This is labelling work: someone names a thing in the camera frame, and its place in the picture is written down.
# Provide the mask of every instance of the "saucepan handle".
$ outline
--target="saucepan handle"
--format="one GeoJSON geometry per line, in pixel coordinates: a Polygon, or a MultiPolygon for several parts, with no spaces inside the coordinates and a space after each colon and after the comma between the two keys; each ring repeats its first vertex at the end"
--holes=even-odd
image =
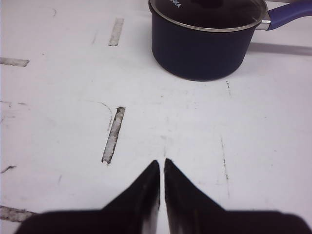
{"type": "Polygon", "coordinates": [[[312,16],[312,0],[296,1],[268,11],[257,29],[272,30],[304,16],[312,16]]]}

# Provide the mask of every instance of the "lid rim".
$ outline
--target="lid rim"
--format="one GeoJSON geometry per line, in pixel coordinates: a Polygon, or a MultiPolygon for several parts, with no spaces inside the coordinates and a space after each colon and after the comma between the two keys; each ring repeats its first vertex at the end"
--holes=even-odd
{"type": "Polygon", "coordinates": [[[235,28],[205,28],[205,27],[198,27],[198,26],[192,26],[192,25],[188,25],[188,24],[185,24],[185,23],[181,23],[181,22],[178,22],[174,19],[171,19],[170,17],[167,17],[165,16],[163,13],[161,13],[155,6],[154,4],[154,1],[153,0],[149,0],[149,3],[150,5],[152,6],[153,10],[159,14],[159,16],[163,17],[164,19],[170,21],[171,23],[174,23],[176,25],[179,25],[179,26],[182,26],[182,27],[185,27],[185,28],[188,28],[188,29],[194,29],[194,30],[197,30],[197,31],[204,31],[204,32],[215,32],[215,33],[226,33],[226,32],[236,32],[236,31],[241,31],[241,30],[245,30],[245,29],[248,29],[248,28],[252,28],[258,24],[260,24],[262,22],[262,20],[264,19],[267,11],[268,11],[268,7],[267,7],[267,4],[265,3],[264,0],[260,0],[264,3],[264,6],[265,8],[262,7],[261,9],[261,15],[259,17],[259,19],[253,23],[250,23],[250,24],[247,24],[247,25],[244,25],[244,26],[240,26],[240,27],[235,27],[235,28]]]}

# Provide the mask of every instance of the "saucepan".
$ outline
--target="saucepan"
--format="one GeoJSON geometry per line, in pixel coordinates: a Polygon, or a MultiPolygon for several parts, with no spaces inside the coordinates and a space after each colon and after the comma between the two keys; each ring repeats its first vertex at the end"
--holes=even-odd
{"type": "Polygon", "coordinates": [[[264,0],[149,0],[152,52],[179,77],[207,81],[242,63],[255,29],[272,30],[312,16],[312,0],[268,11],[264,0]]]}

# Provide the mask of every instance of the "pot lid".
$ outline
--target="pot lid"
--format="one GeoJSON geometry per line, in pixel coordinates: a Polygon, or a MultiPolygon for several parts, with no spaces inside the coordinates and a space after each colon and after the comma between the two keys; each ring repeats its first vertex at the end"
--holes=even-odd
{"type": "Polygon", "coordinates": [[[232,32],[261,23],[264,0],[150,0],[163,18],[183,27],[209,32],[232,32]]]}

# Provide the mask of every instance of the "white table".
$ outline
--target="white table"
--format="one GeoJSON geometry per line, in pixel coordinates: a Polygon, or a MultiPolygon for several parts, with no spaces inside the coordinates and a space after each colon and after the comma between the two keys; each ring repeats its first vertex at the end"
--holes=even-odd
{"type": "MultiPolygon", "coordinates": [[[[1,205],[102,208],[168,157],[225,209],[294,213],[312,228],[311,29],[305,17],[256,31],[236,72],[193,82],[153,58],[147,0],[3,0],[1,56],[30,62],[1,65],[1,170],[16,166],[1,174],[1,205]],[[126,107],[110,165],[99,102],[113,116],[126,107]]],[[[161,186],[158,234],[169,232],[163,173],[161,186]]],[[[17,226],[2,220],[1,233],[17,226]]]]}

